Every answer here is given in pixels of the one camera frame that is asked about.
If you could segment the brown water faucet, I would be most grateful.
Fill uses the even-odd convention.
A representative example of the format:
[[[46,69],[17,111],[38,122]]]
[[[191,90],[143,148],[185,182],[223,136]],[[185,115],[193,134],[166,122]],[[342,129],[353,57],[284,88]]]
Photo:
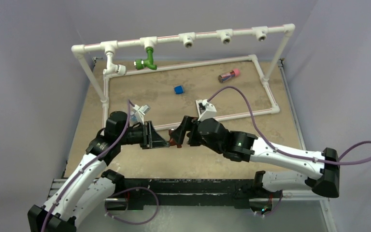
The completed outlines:
[[[177,144],[174,139],[171,137],[171,134],[175,131],[175,128],[171,128],[168,130],[168,134],[169,134],[169,144],[170,146],[176,146],[177,148],[182,148],[182,145],[181,144]]]

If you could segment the white PVC pipe frame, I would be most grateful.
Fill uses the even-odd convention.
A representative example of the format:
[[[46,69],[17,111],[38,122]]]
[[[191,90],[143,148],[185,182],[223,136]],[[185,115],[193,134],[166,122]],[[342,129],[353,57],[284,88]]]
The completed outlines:
[[[280,107],[274,97],[271,87],[269,84],[270,75],[277,64],[277,61],[280,60],[282,52],[285,49],[289,39],[293,35],[296,26],[294,24],[284,24],[280,26],[262,26],[262,27],[252,27],[247,29],[220,29],[216,31],[209,31],[209,32],[186,32],[180,33],[177,35],[170,35],[170,36],[151,36],[151,37],[141,37],[139,39],[133,40],[124,40],[124,41],[105,41],[96,44],[78,44],[73,45],[71,47],[71,51],[75,58],[79,61],[81,67],[83,68],[86,76],[88,77],[90,83],[92,84],[94,90],[96,91],[97,95],[100,98],[100,102],[102,104],[102,125],[106,124],[107,117],[109,115],[109,107],[110,107],[110,99],[109,99],[109,83],[110,79],[115,77],[121,77],[117,74],[112,75],[103,75],[103,85],[99,85],[98,81],[96,80],[91,68],[89,67],[88,62],[85,59],[85,54],[95,51],[102,51],[104,52],[105,56],[107,52],[112,52],[114,55],[116,54],[117,49],[125,48],[125,47],[135,47],[141,46],[144,50],[147,47],[155,48],[158,44],[167,44],[167,43],[182,43],[184,47],[191,48],[196,40],[202,39],[219,39],[221,43],[228,44],[230,43],[231,39],[235,36],[254,36],[256,41],[262,42],[264,41],[268,34],[274,33],[283,33],[283,38],[280,42],[278,49],[276,50],[273,59],[269,65],[269,68],[266,72],[263,72],[258,58],[255,54],[242,56],[242,57],[232,57],[232,58],[223,58],[223,59],[214,59],[214,60],[207,60],[207,61],[198,61],[198,62],[191,62],[191,63],[183,63],[178,65],[169,65],[169,66],[157,66],[157,70],[151,70],[148,68],[142,70],[133,70],[128,71],[125,74],[126,76],[131,75],[138,75],[138,74],[145,74],[145,73],[156,73],[162,71],[172,71],[172,70],[179,70],[185,68],[195,68],[195,67],[202,67],[208,65],[216,65],[216,64],[225,64],[225,63],[232,63],[237,61],[251,61],[253,62],[256,71],[259,75],[259,79],[261,84],[268,96],[270,101],[271,107],[269,109],[264,110],[257,110],[254,111],[252,114],[254,116],[261,116],[261,115],[269,115],[269,114],[276,114],[280,112]]]

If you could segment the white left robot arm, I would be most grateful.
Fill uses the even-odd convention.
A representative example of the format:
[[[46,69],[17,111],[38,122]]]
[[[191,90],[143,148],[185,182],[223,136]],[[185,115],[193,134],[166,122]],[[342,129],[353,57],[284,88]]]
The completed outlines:
[[[122,145],[135,144],[142,149],[170,146],[156,132],[151,121],[130,126],[127,113],[112,112],[66,182],[42,206],[30,208],[30,230],[75,232],[101,201],[109,196],[122,196],[125,191],[123,175],[106,167],[120,153]]]

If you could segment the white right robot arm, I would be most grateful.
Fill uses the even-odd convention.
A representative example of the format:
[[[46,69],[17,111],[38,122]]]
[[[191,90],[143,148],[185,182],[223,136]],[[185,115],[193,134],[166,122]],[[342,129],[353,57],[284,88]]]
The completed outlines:
[[[340,168],[336,164],[335,149],[306,151],[274,143],[244,131],[227,130],[213,118],[199,122],[185,116],[180,126],[169,133],[170,139],[182,145],[188,138],[189,146],[203,145],[235,162],[262,162],[289,169],[285,174],[264,173],[252,183],[252,191],[263,197],[287,187],[310,189],[327,198],[339,196]]]

